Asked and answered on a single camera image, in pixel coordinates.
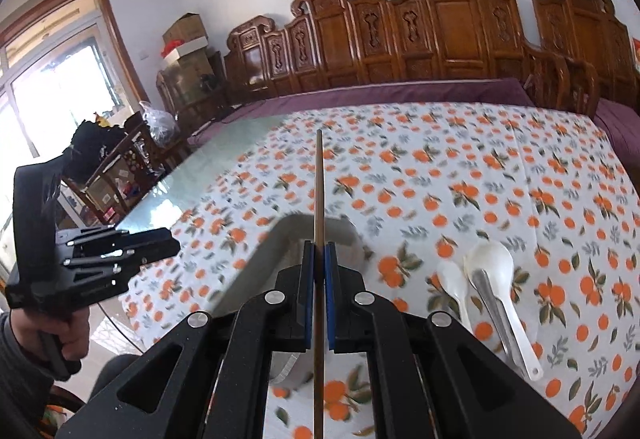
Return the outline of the person's left forearm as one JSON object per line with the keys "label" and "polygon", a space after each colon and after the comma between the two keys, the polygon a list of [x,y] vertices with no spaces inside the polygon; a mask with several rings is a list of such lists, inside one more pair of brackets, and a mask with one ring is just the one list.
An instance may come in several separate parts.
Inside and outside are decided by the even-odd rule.
{"label": "person's left forearm", "polygon": [[42,438],[39,426],[53,378],[17,343],[9,312],[1,315],[1,437]]}

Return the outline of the person's left hand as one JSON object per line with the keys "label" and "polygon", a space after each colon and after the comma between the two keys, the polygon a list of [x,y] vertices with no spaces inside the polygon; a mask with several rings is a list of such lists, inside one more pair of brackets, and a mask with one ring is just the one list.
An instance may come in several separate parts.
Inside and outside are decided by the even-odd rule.
{"label": "person's left hand", "polygon": [[35,310],[12,309],[11,329],[21,347],[41,360],[46,360],[40,334],[58,337],[62,356],[68,361],[87,357],[90,341],[90,309],[76,311],[66,319],[53,318]]}

